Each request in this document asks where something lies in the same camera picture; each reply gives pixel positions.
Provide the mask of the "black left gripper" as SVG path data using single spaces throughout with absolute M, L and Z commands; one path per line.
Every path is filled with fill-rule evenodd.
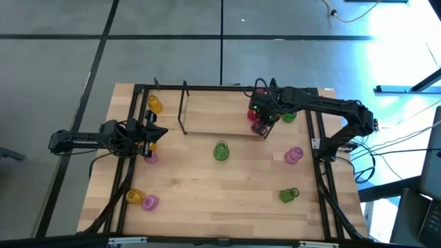
M 141 124 L 141 133 L 137 142 L 138 154 L 144 158 L 151 156 L 150 143 L 152 142 L 152 128 L 154 126 L 154 142 L 158 142 L 169 131 L 167 128 L 155 125 L 157 115 L 151 110 L 145 111 L 145 124 Z

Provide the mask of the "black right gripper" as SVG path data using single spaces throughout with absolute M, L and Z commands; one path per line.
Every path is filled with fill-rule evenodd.
M 273 91 L 257 89 L 250 96 L 249 109 L 256 113 L 264 125 L 273 125 L 282 115 L 287 113 L 287 107 L 282 103 L 285 88 Z

